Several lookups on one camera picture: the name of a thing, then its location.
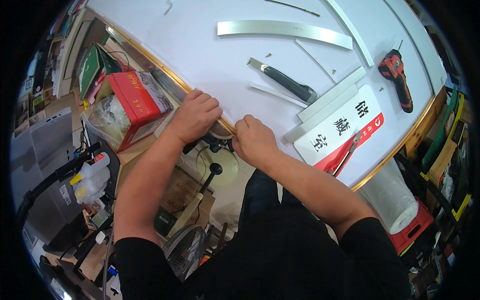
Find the aluminum strip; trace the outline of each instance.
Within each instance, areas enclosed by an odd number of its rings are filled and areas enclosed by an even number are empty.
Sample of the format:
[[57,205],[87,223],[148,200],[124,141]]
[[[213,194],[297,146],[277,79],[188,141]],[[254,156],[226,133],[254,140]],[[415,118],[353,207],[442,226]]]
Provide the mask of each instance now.
[[218,22],[216,35],[274,35],[303,37],[353,50],[352,38],[349,36],[330,29],[284,21],[243,20]]
[[355,41],[359,45],[360,52],[361,52],[363,58],[365,59],[365,61],[367,62],[367,65],[369,67],[373,66],[375,63],[373,62],[373,59],[370,55],[370,52],[368,52],[367,46],[365,45],[365,43],[361,39],[358,31],[355,29],[355,27],[353,26],[350,19],[343,12],[343,10],[340,8],[340,6],[335,2],[335,0],[325,0],[325,2],[328,4],[328,6],[330,6],[330,8],[333,11],[335,11],[337,16],[342,21],[343,25],[345,25],[345,27],[348,29],[350,34],[353,36],[353,38],[355,39]]
[[349,101],[355,94],[358,93],[357,87],[353,84],[345,92],[341,93],[337,98],[335,98],[330,103],[326,103],[324,107],[309,118],[305,123],[300,124],[298,127],[285,134],[285,139],[292,143],[301,138],[304,134],[315,128],[328,116],[333,114],[337,109],[342,107],[347,101]]
[[358,67],[349,76],[345,77],[342,81],[337,83],[337,85],[332,87],[328,92],[320,96],[317,101],[313,102],[309,107],[299,112],[297,116],[302,122],[306,122],[314,114],[323,109],[325,105],[332,102],[335,98],[340,96],[341,93],[345,92],[349,87],[354,85],[358,80],[365,76],[365,74],[365,69],[363,67]]

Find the gold edge strip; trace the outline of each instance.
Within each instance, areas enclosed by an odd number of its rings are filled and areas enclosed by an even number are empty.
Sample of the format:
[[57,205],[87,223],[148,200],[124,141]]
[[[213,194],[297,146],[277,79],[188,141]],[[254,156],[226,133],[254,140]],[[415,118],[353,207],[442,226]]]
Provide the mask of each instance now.
[[[106,20],[104,17],[99,16],[96,14],[97,18],[102,20],[105,24],[107,24],[109,27],[111,27],[113,30],[115,30],[121,37],[123,37],[126,41],[128,41],[138,52],[143,54],[145,57],[147,57],[154,65],[156,65],[159,69],[161,69],[165,74],[170,76],[172,80],[185,92],[189,93],[193,89],[189,87],[180,77],[178,77],[172,70],[170,70],[165,64],[163,64],[158,58],[156,58],[150,51],[142,47],[137,41],[134,39],[130,38],[126,33],[118,29],[115,25],[113,25],[111,22]],[[220,125],[222,125],[228,132],[230,132],[232,135],[237,136],[237,131],[235,130],[235,127],[232,126],[226,119],[223,117],[220,117],[218,119],[218,122]]]
[[[173,81],[178,84],[184,90],[186,93],[192,91],[192,88],[189,87],[181,78],[179,78],[172,70],[167,68],[158,58],[156,58],[152,53],[150,53],[147,49],[143,48],[140,44],[138,44],[137,41],[133,40],[130,38],[128,35],[126,35],[123,31],[118,29],[115,25],[113,25],[111,22],[107,21],[105,18],[99,16],[96,14],[97,17],[102,20],[105,24],[110,26],[113,30],[115,30],[119,35],[121,35],[125,40],[129,41],[140,53],[145,55],[152,63],[154,63],[158,68],[162,69],[163,72],[165,72],[168,76],[170,76]],[[427,104],[427,107],[423,110],[421,116],[418,118],[418,120],[413,124],[412,128],[408,131],[408,133],[403,137],[403,139],[396,145],[396,147],[390,151],[390,153],[382,159],[382,161],[375,167],[373,168],[372,171],[370,171],[362,180],[357,182],[352,187],[352,191],[358,190],[362,185],[364,185],[370,178],[372,178],[378,170],[380,170],[381,167],[383,167],[390,159],[393,158],[393,156],[402,148],[402,146],[405,144],[405,142],[413,135],[415,130],[418,128],[420,123],[423,121],[425,116],[427,115],[428,111],[432,107],[433,101],[435,100],[436,96],[433,96],[430,101]],[[220,117],[218,122],[226,129],[228,130],[231,134],[237,136],[237,131],[235,130],[235,127],[233,127],[227,120],[224,118]]]
[[423,110],[422,114],[420,115],[420,117],[417,119],[417,121],[413,124],[412,128],[410,128],[410,130],[407,132],[407,134],[405,134],[405,136],[403,137],[403,139],[395,146],[395,148],[393,148],[392,151],[390,151],[390,153],[384,158],[382,159],[382,161],[375,167],[373,168],[372,171],[370,171],[362,180],[360,180],[359,182],[357,182],[357,184],[355,184],[353,187],[352,187],[352,191],[356,191],[358,190],[360,187],[362,187],[362,185],[364,185],[368,180],[370,180],[370,178],[372,178],[377,172],[378,170],[380,170],[390,159],[393,158],[393,156],[403,147],[403,145],[406,143],[406,141],[412,137],[413,133],[415,132],[415,130],[417,130],[418,126],[420,125],[420,123],[423,121],[423,119],[425,118],[425,116],[427,115],[428,111],[430,110],[430,108],[432,107],[433,105],[433,102],[435,101],[435,98],[436,96],[433,96],[430,101],[428,102],[427,104],[427,107]]

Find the black t-shirt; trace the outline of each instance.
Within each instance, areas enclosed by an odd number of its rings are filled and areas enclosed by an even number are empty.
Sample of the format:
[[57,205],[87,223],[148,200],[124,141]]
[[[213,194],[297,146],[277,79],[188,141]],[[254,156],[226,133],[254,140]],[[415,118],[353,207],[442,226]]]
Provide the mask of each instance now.
[[151,241],[121,239],[115,258],[125,300],[405,300],[410,295],[408,272],[373,217],[352,225],[337,245],[306,209],[266,211],[183,283]]

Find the red and white sign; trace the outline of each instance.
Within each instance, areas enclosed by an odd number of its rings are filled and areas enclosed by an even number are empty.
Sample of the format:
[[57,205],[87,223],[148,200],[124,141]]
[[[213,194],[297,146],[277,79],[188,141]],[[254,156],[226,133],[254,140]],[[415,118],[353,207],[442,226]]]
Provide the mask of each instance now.
[[360,147],[384,123],[384,116],[369,85],[359,92],[315,128],[296,140],[293,145],[305,162],[325,169],[326,165],[342,155],[358,131]]

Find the dark pants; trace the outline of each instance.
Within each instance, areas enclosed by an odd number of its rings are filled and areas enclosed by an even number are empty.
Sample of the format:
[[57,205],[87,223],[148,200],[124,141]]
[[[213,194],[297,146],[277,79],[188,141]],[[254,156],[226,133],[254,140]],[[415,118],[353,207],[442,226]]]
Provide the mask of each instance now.
[[283,188],[282,203],[280,204],[276,181],[259,169],[256,169],[245,187],[239,218],[239,230],[249,222],[252,216],[279,205],[306,209],[300,200],[285,188]]

